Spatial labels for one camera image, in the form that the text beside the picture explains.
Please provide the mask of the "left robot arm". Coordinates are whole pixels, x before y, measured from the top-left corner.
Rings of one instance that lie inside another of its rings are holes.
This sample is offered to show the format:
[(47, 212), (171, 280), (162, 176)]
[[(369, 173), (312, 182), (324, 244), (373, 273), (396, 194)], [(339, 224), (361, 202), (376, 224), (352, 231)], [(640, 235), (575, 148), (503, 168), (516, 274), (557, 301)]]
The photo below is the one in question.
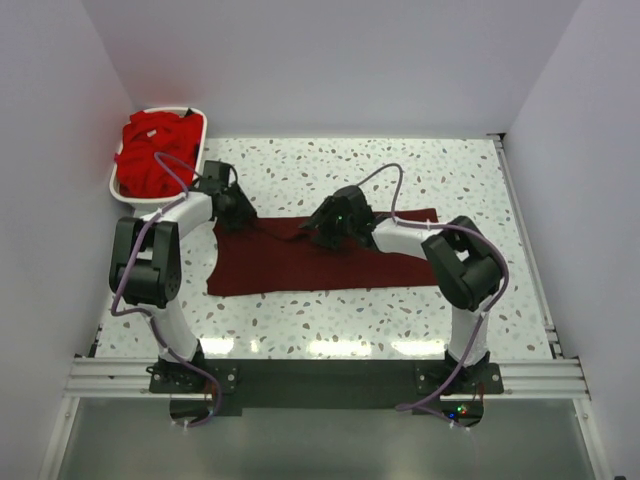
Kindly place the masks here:
[(182, 285), (181, 240), (213, 221), (235, 231), (256, 218), (256, 210), (239, 185), (236, 168), (207, 160), (188, 184), (169, 166), (188, 165), (156, 152), (158, 166), (181, 192), (168, 204), (143, 217), (123, 217), (115, 229), (109, 286), (114, 293), (111, 315), (140, 314), (158, 347), (158, 360), (148, 368), (157, 384), (184, 392), (215, 390), (206, 370), (201, 343), (187, 325), (178, 293)]

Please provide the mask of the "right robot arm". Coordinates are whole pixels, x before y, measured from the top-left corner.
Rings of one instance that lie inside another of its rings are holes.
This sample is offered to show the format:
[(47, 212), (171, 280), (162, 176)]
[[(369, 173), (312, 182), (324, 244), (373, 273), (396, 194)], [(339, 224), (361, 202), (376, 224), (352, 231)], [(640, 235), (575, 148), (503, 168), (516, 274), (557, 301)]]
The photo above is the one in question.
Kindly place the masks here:
[(381, 254), (426, 262), (451, 305), (446, 358), (458, 371), (485, 361), (490, 311), (505, 293), (509, 272), (504, 256), (470, 218), (434, 223), (405, 220), (395, 211), (376, 213), (360, 187), (347, 186), (326, 197), (300, 227), (326, 248), (351, 239)]

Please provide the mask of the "dark red t shirt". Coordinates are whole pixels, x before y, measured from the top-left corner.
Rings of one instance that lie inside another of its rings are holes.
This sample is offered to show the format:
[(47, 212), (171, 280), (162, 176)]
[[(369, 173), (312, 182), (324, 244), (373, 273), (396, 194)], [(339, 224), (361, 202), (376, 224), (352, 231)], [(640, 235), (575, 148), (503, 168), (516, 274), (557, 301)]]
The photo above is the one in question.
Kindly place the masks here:
[(347, 239), (331, 250), (312, 241), (301, 217), (256, 218), (237, 231), (215, 226), (216, 265), (207, 293), (233, 297), (272, 292), (422, 287), (437, 284), (415, 257), (365, 249)]

